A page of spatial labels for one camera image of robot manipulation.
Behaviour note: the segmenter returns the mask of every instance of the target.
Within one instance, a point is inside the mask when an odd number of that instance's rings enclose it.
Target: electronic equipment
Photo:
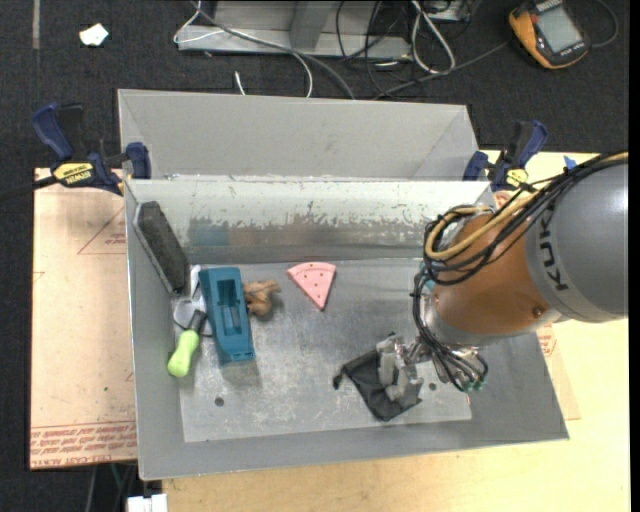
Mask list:
[[[522,47],[543,67],[571,66],[591,48],[591,40],[564,0],[529,0],[509,14]]]

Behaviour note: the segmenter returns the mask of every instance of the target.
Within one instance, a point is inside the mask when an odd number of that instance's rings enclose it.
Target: pink triangle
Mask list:
[[[301,263],[287,270],[289,278],[307,294],[320,311],[327,303],[335,273],[335,265],[319,261]]]

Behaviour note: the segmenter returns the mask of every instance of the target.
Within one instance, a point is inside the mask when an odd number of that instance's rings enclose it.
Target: blue clamp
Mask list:
[[[237,267],[208,268],[201,270],[198,276],[220,364],[254,359],[240,270]]]
[[[489,156],[482,151],[476,151],[464,170],[462,181],[478,181],[488,166]]]
[[[515,189],[516,187],[508,182],[507,173],[512,169],[524,169],[529,160],[542,149],[547,135],[547,129],[539,121],[516,123],[511,141],[500,152],[495,164],[489,163],[485,153],[476,151],[467,164],[462,180],[476,181],[480,179],[483,171],[488,169],[493,192]]]
[[[111,167],[127,160],[132,162],[135,178],[151,177],[149,153],[141,142],[129,144],[125,153],[110,158],[97,152],[84,154],[82,115],[79,104],[59,109],[58,104],[52,102],[31,117],[38,138],[56,154],[56,161],[50,167],[55,181],[49,180],[47,185],[57,182],[66,187],[94,187],[122,195],[119,186],[122,180]],[[73,144],[65,133],[67,130],[75,135]]]
[[[58,104],[45,105],[31,117],[31,126],[43,144],[49,146],[58,157],[58,162],[65,162],[73,156],[73,146],[67,140],[56,116]]]
[[[131,165],[133,165],[133,177],[148,180],[151,178],[151,161],[149,151],[142,142],[132,142],[127,145],[125,151]]]
[[[515,133],[509,145],[502,150],[490,171],[491,190],[514,190],[507,182],[507,172],[524,169],[531,157],[538,153],[547,140],[547,129],[539,121],[516,123]]]

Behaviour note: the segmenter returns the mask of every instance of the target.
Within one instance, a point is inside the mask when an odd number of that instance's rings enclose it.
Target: black carpet floor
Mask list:
[[[604,0],[617,16],[613,42],[593,49],[574,66],[547,71],[523,58],[513,44],[507,13],[516,0],[482,2],[464,30],[444,27],[459,63],[510,41],[491,56],[448,76],[413,86],[389,101],[464,104],[478,143],[499,148],[517,120],[536,119],[549,131],[545,150],[605,152],[628,147],[629,0]],[[119,148],[116,93],[119,88],[237,93],[238,71],[248,94],[303,96],[305,75],[286,55],[185,54],[172,42],[192,14],[189,2],[64,0],[34,3],[0,0],[0,190],[29,183],[34,167],[52,163],[30,117],[56,101],[82,103],[87,137]],[[596,0],[568,1],[595,42],[614,24]],[[102,48],[84,47],[78,31],[100,22],[111,36]],[[34,25],[39,40],[34,41]],[[362,65],[326,59],[358,98],[398,81]],[[344,98],[336,81],[313,67],[315,96]],[[400,73],[409,76],[411,70]],[[389,148],[401,151],[402,148]],[[33,203],[30,196],[0,203],[0,509],[84,510],[90,468],[29,472],[26,466],[29,411],[29,347]]]

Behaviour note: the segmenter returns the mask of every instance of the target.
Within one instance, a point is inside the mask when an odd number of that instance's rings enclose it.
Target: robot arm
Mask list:
[[[454,209],[428,226],[429,333],[447,346],[482,347],[561,318],[625,317],[627,158],[596,158],[495,213]]]

